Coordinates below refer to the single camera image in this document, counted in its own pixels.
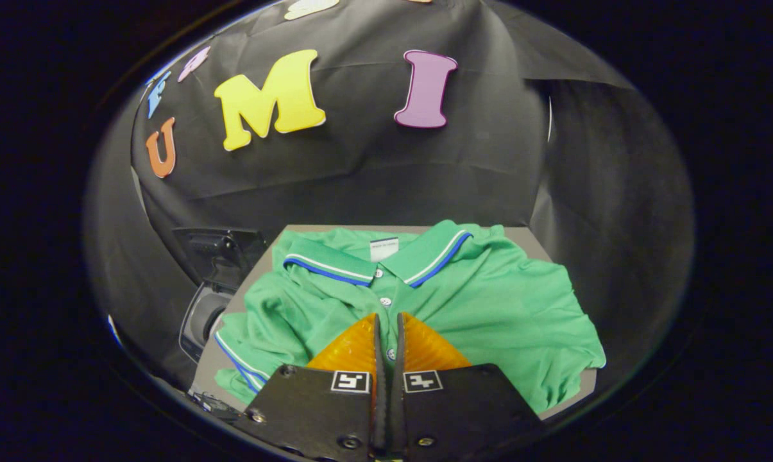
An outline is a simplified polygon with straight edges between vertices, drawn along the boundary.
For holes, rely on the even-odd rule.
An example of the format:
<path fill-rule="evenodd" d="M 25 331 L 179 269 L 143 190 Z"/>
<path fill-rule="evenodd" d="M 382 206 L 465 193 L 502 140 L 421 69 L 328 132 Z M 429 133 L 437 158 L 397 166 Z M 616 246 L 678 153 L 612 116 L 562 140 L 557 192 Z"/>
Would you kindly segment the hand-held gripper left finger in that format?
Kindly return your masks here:
<path fill-rule="evenodd" d="M 306 366 L 283 364 L 235 427 L 294 461 L 371 461 L 384 449 L 380 320 L 353 323 Z"/>

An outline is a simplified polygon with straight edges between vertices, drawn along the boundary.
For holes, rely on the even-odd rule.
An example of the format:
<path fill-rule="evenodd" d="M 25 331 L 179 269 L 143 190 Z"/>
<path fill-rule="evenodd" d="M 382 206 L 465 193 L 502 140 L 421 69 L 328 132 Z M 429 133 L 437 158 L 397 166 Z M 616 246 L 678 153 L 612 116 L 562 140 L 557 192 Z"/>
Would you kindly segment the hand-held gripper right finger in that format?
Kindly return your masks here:
<path fill-rule="evenodd" d="M 390 406 L 391 444 L 404 459 L 494 459 L 544 434 L 542 420 L 497 365 L 469 362 L 404 312 Z"/>

